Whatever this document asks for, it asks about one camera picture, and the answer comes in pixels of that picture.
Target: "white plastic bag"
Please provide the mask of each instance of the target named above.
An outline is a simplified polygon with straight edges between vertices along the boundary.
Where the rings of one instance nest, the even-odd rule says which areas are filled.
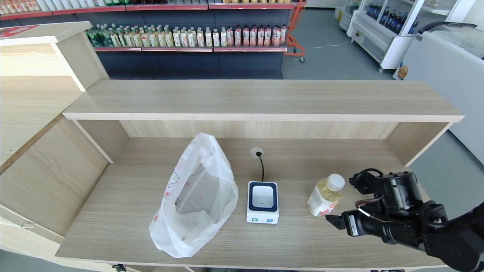
[[[230,163],[214,136],[199,133],[187,146],[150,224],[159,250],[172,257],[197,253],[232,214],[239,198]]]

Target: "checkout counter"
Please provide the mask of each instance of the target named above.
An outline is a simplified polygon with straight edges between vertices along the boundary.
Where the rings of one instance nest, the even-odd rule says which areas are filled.
[[[376,237],[352,238],[306,205],[316,182],[331,173],[348,179],[369,167],[408,170],[459,122],[463,116],[429,85],[110,80],[84,34],[89,26],[40,25],[0,39],[2,118],[12,118],[1,124],[2,147],[10,144],[4,139],[18,140],[2,149],[0,215],[11,224],[0,225],[0,243],[99,271],[113,271],[117,263],[142,272],[444,266]],[[19,102],[26,105],[22,112]],[[49,115],[37,119],[44,111]],[[172,258],[156,249],[148,226],[173,167],[199,132],[214,135],[230,161],[239,203],[198,253]],[[249,153],[254,146],[264,149],[265,180],[278,183],[277,225],[246,222],[247,185],[260,178],[260,161]],[[334,214],[362,198],[348,184],[343,191]],[[49,250],[31,250],[33,242]]]

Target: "chest freezer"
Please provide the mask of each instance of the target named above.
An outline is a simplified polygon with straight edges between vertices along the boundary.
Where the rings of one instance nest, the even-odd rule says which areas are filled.
[[[464,119],[450,131],[484,164],[484,31],[473,24],[423,27],[393,75],[423,80],[457,107]]]

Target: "pink bottle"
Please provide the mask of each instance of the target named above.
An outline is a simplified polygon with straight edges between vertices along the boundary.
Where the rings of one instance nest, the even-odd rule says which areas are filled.
[[[264,32],[264,46],[271,46],[271,26],[267,25],[266,31]]]
[[[231,27],[227,28],[227,46],[234,46],[234,31]]]
[[[250,46],[256,46],[257,45],[257,28],[254,25],[252,29],[250,30]]]
[[[235,28],[234,38],[235,38],[235,41],[234,41],[235,46],[241,46],[241,44],[242,44],[242,29],[240,28],[240,26],[237,26]]]
[[[264,46],[264,27],[262,25],[257,32],[257,46]]]
[[[249,46],[249,28],[247,25],[243,28],[243,46]]]
[[[276,29],[272,32],[272,36],[274,37],[273,38],[273,42],[272,42],[272,45],[273,46],[280,46],[280,42],[281,42],[281,30],[280,29]]]
[[[287,27],[286,27],[286,25],[283,25],[282,28],[281,28],[281,39],[280,39],[281,45],[286,43],[286,35],[287,35]]]

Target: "white bottle cap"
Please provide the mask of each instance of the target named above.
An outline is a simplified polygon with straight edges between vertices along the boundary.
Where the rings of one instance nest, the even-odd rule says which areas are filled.
[[[327,186],[332,191],[339,191],[345,186],[345,178],[338,174],[331,174],[327,179]]]

